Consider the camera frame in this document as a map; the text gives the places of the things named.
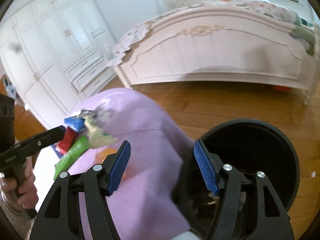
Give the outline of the person's left hand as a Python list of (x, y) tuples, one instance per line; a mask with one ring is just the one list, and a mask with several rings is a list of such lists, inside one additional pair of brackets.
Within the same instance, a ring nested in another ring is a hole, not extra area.
[(1, 178), (1, 192), (5, 202), (16, 212), (21, 208), (34, 209), (39, 201), (37, 189), (34, 185), (35, 175), (30, 159), (27, 159), (24, 170), (25, 181), (18, 186), (14, 178)]

